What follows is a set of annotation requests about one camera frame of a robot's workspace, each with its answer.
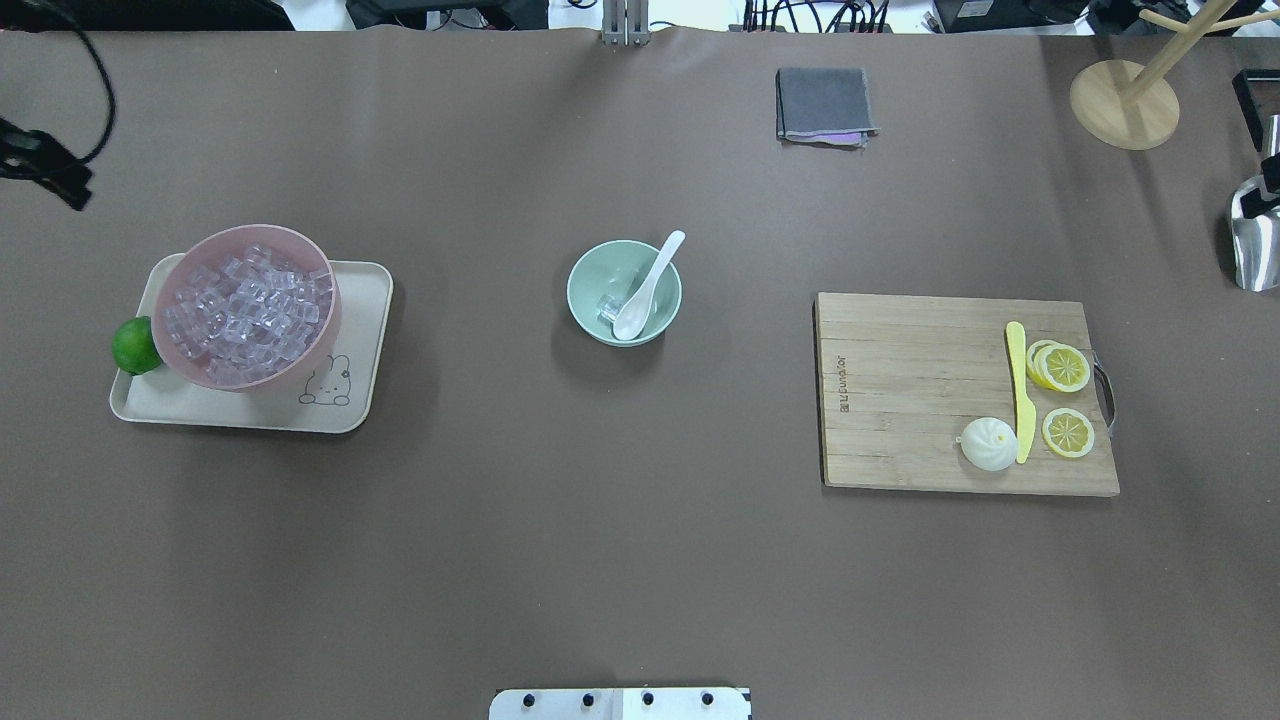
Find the white ceramic spoon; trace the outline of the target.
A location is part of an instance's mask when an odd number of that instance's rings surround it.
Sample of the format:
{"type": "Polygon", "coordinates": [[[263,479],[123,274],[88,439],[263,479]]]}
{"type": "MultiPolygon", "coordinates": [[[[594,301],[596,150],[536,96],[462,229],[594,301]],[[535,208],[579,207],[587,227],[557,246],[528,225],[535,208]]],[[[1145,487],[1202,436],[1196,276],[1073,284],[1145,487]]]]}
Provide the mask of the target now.
{"type": "Polygon", "coordinates": [[[652,315],[652,302],[660,277],[686,237],[680,229],[669,233],[643,283],[614,316],[612,332],[616,340],[626,342],[640,336],[652,315]]]}

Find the single clear ice cube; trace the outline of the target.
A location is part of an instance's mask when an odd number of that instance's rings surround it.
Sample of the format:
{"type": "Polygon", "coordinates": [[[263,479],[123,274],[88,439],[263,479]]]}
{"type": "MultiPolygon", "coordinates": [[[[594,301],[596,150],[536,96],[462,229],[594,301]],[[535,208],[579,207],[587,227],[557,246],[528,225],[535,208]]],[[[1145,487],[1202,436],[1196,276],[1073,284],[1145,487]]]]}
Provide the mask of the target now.
{"type": "Polygon", "coordinates": [[[617,322],[618,315],[627,304],[626,297],[616,297],[614,295],[605,293],[600,297],[596,305],[598,315],[604,319],[604,322],[613,324],[617,322]]]}

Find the green ceramic bowl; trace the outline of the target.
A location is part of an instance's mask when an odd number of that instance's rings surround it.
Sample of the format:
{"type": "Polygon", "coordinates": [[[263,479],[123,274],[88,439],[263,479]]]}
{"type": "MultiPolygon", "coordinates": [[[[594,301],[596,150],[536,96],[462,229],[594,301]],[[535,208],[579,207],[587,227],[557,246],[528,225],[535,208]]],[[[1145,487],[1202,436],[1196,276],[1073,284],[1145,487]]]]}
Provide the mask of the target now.
{"type": "Polygon", "coordinates": [[[575,263],[567,279],[566,299],[571,316],[584,332],[604,345],[620,348],[648,343],[666,332],[677,316],[684,299],[682,281],[673,263],[662,274],[652,302],[652,315],[635,340],[616,340],[613,324],[604,322],[596,309],[605,293],[630,299],[650,270],[658,251],[637,240],[612,240],[588,250],[575,263]]]}

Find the pink bowl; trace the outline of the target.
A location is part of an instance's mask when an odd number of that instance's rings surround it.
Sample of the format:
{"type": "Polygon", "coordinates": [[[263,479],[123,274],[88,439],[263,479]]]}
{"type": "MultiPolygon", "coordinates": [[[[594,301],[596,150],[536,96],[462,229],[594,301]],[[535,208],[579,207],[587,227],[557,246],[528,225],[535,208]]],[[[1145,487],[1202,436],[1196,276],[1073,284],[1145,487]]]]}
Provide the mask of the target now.
{"type": "Polygon", "coordinates": [[[241,393],[280,386],[337,338],[337,270],[298,231],[219,231],[170,270],[151,323],[163,363],[196,386],[241,393]]]}

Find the pile of clear ice cubes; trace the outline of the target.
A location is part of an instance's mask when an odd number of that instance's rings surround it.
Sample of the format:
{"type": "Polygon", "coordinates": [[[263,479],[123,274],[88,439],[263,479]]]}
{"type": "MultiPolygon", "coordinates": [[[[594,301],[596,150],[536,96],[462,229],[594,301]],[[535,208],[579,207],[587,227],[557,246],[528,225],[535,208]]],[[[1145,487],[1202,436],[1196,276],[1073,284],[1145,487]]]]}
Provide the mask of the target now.
{"type": "Polygon", "coordinates": [[[262,380],[300,360],[337,299],[328,269],[306,270],[252,243],[200,263],[160,306],[163,334],[215,386],[262,380]]]}

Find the metal ice scoop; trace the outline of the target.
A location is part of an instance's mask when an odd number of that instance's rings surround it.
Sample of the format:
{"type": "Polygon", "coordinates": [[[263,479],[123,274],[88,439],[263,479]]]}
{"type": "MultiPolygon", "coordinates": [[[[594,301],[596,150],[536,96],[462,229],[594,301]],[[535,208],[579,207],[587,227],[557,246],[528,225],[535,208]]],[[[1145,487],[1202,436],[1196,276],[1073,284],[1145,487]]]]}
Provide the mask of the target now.
{"type": "Polygon", "coordinates": [[[1279,117],[1268,118],[1261,173],[1231,196],[1229,219],[1236,284],[1265,292],[1279,284],[1279,117]]]}

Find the bamboo cutting board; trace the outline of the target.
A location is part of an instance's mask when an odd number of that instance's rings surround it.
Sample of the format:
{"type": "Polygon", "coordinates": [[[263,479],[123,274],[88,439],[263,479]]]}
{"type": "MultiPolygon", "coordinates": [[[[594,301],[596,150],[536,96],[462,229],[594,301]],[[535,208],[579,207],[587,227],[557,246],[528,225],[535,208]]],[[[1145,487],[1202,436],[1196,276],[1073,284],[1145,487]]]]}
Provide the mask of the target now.
{"type": "Polygon", "coordinates": [[[1093,386],[1060,393],[1027,383],[1039,415],[1070,407],[1091,419],[1092,451],[1065,459],[1036,439],[1029,459],[984,471],[959,437],[983,416],[1016,420],[1005,329],[1093,343],[1082,304],[820,292],[815,297],[820,446],[827,486],[988,495],[1115,497],[1120,483],[1093,386]]]}

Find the cream rabbit tray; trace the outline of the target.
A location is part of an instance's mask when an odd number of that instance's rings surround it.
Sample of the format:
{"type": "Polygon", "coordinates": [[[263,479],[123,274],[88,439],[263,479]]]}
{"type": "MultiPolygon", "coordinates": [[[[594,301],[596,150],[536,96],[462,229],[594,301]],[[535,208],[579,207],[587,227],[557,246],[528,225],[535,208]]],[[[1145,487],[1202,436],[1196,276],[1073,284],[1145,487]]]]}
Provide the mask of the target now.
{"type": "Polygon", "coordinates": [[[232,393],[196,386],[168,366],[118,372],[111,413],[134,423],[342,434],[369,415],[394,282],[380,264],[333,261],[340,324],[332,350],[266,389],[232,393]]]}

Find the grey folded cloth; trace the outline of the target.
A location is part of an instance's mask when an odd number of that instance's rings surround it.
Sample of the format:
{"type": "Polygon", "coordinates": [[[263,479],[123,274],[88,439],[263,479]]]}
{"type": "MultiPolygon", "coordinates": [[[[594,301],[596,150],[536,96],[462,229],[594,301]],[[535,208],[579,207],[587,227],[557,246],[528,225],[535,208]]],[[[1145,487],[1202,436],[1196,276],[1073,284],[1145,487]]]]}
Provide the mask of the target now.
{"type": "Polygon", "coordinates": [[[774,86],[782,142],[860,149],[881,132],[860,67],[783,67],[774,86]]]}

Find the yellow plastic knife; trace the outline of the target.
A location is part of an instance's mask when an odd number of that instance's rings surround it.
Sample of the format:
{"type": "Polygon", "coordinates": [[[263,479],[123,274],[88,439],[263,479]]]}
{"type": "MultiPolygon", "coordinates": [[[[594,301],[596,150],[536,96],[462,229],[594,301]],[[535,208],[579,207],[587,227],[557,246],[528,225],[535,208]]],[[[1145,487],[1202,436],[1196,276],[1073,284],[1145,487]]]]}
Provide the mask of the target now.
{"type": "Polygon", "coordinates": [[[1036,438],[1037,407],[1027,389],[1027,332],[1020,322],[1009,322],[1005,327],[1005,342],[1011,373],[1015,402],[1015,432],[1018,455],[1015,462],[1025,464],[1036,438]]]}

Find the stacked lemon slices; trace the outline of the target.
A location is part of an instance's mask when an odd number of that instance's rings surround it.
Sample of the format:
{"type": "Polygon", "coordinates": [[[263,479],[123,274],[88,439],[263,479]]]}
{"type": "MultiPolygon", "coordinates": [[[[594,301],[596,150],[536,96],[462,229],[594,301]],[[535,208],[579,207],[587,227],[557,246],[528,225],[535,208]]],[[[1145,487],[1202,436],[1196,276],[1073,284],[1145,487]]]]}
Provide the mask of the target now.
{"type": "Polygon", "coordinates": [[[1027,373],[1042,388],[1074,393],[1091,383],[1092,365],[1074,346],[1039,340],[1027,350],[1027,373]]]}

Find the lemon slice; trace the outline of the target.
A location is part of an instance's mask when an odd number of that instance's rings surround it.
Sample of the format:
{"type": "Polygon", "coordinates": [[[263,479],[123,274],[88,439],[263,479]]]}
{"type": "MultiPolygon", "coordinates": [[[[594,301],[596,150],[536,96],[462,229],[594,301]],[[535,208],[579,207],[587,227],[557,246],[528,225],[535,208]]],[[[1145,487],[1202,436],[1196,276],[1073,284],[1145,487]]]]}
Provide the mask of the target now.
{"type": "Polygon", "coordinates": [[[1094,447],[1091,419],[1071,407],[1056,407],[1046,414],[1041,436],[1051,452],[1065,459],[1079,459],[1094,447]]]}

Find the green lime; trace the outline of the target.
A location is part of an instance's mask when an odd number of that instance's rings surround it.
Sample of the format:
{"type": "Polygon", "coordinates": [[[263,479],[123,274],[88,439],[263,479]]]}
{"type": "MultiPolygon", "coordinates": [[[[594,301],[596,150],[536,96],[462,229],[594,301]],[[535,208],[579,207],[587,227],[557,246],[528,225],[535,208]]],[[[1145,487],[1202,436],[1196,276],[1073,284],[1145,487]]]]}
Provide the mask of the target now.
{"type": "Polygon", "coordinates": [[[122,323],[111,338],[111,356],[129,375],[142,375],[164,364],[154,342],[151,316],[134,316],[122,323]]]}

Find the wooden cup tree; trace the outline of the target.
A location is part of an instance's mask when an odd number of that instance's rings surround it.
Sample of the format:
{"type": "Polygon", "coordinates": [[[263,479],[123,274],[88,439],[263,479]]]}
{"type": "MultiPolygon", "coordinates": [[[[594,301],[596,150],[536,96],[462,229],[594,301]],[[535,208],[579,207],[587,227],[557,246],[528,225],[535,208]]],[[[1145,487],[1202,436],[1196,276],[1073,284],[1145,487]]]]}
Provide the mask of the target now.
{"type": "Polygon", "coordinates": [[[1144,151],[1166,142],[1180,119],[1178,96],[1165,76],[1206,35],[1276,20],[1279,10],[1256,12],[1225,20],[1233,1],[1208,1],[1188,22],[1152,10],[1139,18],[1172,32],[1172,37],[1142,65],[1123,59],[1097,61],[1080,70],[1069,90],[1076,120],[1096,138],[1117,149],[1144,151]]]}

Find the aluminium frame post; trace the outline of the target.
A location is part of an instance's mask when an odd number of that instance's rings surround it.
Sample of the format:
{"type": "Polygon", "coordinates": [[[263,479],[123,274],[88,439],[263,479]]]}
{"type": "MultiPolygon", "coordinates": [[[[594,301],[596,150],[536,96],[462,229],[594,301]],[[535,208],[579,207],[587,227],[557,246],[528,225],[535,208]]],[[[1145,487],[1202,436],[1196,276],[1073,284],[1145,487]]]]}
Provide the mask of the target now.
{"type": "Polygon", "coordinates": [[[602,0],[602,42],[605,46],[644,46],[650,42],[649,0],[602,0]]]}

